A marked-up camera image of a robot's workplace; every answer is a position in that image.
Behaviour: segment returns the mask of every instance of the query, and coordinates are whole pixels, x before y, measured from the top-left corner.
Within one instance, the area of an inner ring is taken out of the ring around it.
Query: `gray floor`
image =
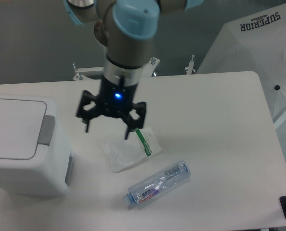
[[[196,8],[162,16],[153,54],[160,75],[183,74],[191,54],[198,68],[223,23],[286,0],[205,0]],[[70,80],[77,67],[102,66],[104,53],[93,23],[75,26],[62,0],[0,1],[0,84]]]

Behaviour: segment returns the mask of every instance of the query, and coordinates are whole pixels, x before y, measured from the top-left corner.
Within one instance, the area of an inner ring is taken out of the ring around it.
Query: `plastic bag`
[[[161,151],[155,135],[150,127],[141,129],[149,147],[149,153],[155,155]],[[128,140],[122,135],[110,136],[100,142],[109,160],[112,172],[117,173],[147,157],[144,146],[136,132],[129,134]]]

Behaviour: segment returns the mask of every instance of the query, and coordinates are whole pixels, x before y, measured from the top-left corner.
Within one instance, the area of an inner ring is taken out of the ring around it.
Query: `green zipper strip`
[[[137,133],[141,143],[143,144],[144,151],[145,151],[146,155],[150,156],[152,154],[152,150],[149,147],[148,143],[146,143],[146,140],[144,139],[144,136],[142,135],[141,131],[138,128],[136,128],[135,132]]]

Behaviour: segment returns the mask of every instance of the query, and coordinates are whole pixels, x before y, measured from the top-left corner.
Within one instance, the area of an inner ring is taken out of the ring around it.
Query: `bottle label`
[[[153,196],[157,195],[159,193],[159,191],[157,189],[150,189],[144,193],[142,193],[142,195],[140,195],[140,197],[138,198],[138,203],[141,204],[145,201],[147,201],[148,199],[152,198]]]

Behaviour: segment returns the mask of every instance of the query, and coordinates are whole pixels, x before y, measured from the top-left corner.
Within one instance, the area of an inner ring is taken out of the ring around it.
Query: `light blue joint cover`
[[[192,7],[198,6],[198,5],[202,4],[203,1],[204,0],[187,0],[185,10],[188,10]]]
[[[69,17],[71,18],[72,22],[75,24],[75,25],[84,25],[84,23],[82,23],[80,20],[78,20],[78,18],[75,16],[75,14],[72,12],[70,6],[68,5],[68,2],[67,0],[63,0],[64,2],[64,6],[67,10],[67,13],[69,15]]]
[[[117,0],[113,19],[127,36],[147,40],[157,32],[160,9],[155,0]]]

